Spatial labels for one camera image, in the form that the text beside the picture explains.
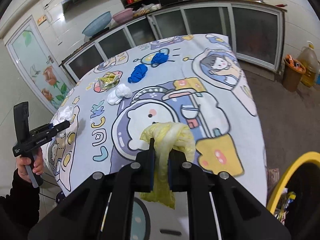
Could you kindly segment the person's left forearm black sleeve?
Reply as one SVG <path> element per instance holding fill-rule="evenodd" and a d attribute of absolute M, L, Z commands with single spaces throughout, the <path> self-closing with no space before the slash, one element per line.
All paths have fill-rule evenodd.
<path fill-rule="evenodd" d="M 1 239 L 27 239 L 38 223 L 40 189 L 13 173 L 10 193 L 1 196 Z"/>

